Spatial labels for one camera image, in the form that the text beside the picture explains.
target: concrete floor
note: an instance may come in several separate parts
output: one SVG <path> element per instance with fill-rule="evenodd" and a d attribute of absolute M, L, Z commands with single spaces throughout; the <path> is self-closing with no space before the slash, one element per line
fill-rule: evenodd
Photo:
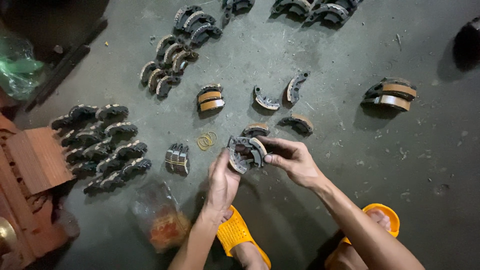
<path fill-rule="evenodd" d="M 480 93 L 475 91 L 480 76 L 478 70 L 457 71 L 451 48 L 461 26 L 480 14 L 480 5 L 470 0 L 458 0 L 455 7 L 448 0 L 366 0 L 335 31 L 318 24 L 302 28 L 285 15 L 271 19 L 272 3 L 257 1 L 248 14 L 230 22 L 220 39 L 200 48 L 199 60 L 188 66 L 164 101 L 139 85 L 141 67 L 155 55 L 150 36 L 169 34 L 173 15 L 184 4 L 200 4 L 220 19 L 219 0 L 108 4 L 109 26 L 90 55 L 57 95 L 30 114 L 20 114 L 16 123 L 40 127 L 79 103 L 120 103 L 129 107 L 129 120 L 138 125 L 138 138 L 148 144 L 146 156 L 154 166 L 126 187 L 93 198 L 82 193 L 88 181 L 77 182 L 65 207 L 78 218 L 81 234 L 69 249 L 47 256 L 37 268 L 165 269 L 174 252 L 155 254 L 139 232 L 128 210 L 135 189 L 164 180 L 193 217 L 203 201 L 208 165 L 230 135 L 254 122 L 268 123 L 272 136 L 304 142 L 325 175 L 359 207 L 376 202 L 395 209 L 401 218 L 398 239 L 427 269 L 476 268 Z M 276 125 L 288 109 L 262 115 L 252 108 L 254 85 L 280 96 L 297 70 L 312 72 L 293 107 L 315 125 L 307 138 Z M 364 92 L 386 75 L 418 86 L 411 111 L 394 119 L 359 106 Z M 208 83 L 225 88 L 226 105 L 202 119 L 195 97 Z M 202 152 L 195 140 L 206 131 L 215 131 L 219 140 Z M 164 168 L 165 151 L 175 142 L 191 147 L 186 178 Z M 234 205 L 274 269 L 306 268 L 338 230 L 319 199 L 270 166 L 245 175 Z M 205 268 L 234 265 L 222 252 L 216 242 Z"/>

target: clear plastic bag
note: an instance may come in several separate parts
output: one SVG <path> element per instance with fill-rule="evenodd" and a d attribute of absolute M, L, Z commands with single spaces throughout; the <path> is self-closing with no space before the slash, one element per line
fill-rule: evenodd
<path fill-rule="evenodd" d="M 152 182 L 139 188 L 131 210 L 157 253 L 180 246 L 192 227 L 165 182 Z"/>
<path fill-rule="evenodd" d="M 27 39 L 2 30 L 0 39 L 0 87 L 16 100 L 27 100 L 40 82 L 43 62 L 33 56 Z"/>

